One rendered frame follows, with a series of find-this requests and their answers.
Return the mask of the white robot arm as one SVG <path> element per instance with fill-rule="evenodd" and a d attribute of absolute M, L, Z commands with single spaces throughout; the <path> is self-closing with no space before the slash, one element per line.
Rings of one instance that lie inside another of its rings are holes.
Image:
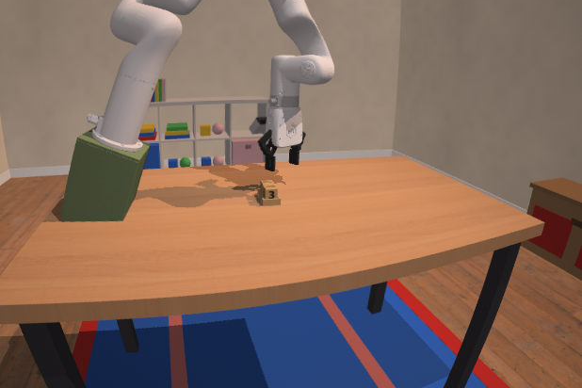
<path fill-rule="evenodd" d="M 88 122 L 97 126 L 91 133 L 97 141 L 126 152 L 142 149 L 138 139 L 142 124 L 159 76 L 182 34 L 182 24 L 174 14 L 187 15 L 201 1 L 119 2 L 110 19 L 111 32 L 135 47 L 121 62 L 105 114 L 100 119 L 91 113 L 87 115 Z M 334 65 L 304 0 L 268 1 L 279 27 L 301 53 L 298 57 L 271 59 L 268 103 L 276 107 L 298 107 L 299 83 L 328 83 L 334 75 Z"/>

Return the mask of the tan number cube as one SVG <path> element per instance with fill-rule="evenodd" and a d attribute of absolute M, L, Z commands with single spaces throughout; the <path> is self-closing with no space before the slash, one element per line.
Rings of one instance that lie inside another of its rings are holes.
<path fill-rule="evenodd" d="M 272 180 L 260 181 L 260 191 L 263 195 L 263 185 L 275 185 Z"/>
<path fill-rule="evenodd" d="M 263 185 L 264 199 L 278 199 L 278 188 L 276 185 Z"/>

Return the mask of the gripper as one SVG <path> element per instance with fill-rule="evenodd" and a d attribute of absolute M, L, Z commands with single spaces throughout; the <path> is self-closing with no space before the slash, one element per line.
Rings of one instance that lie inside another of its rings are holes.
<path fill-rule="evenodd" d="M 258 140 L 261 151 L 266 156 L 265 169 L 275 171 L 276 157 L 273 155 L 277 148 L 285 147 L 291 147 L 289 163 L 298 165 L 299 151 L 305 136 L 300 107 L 269 106 L 266 133 Z"/>

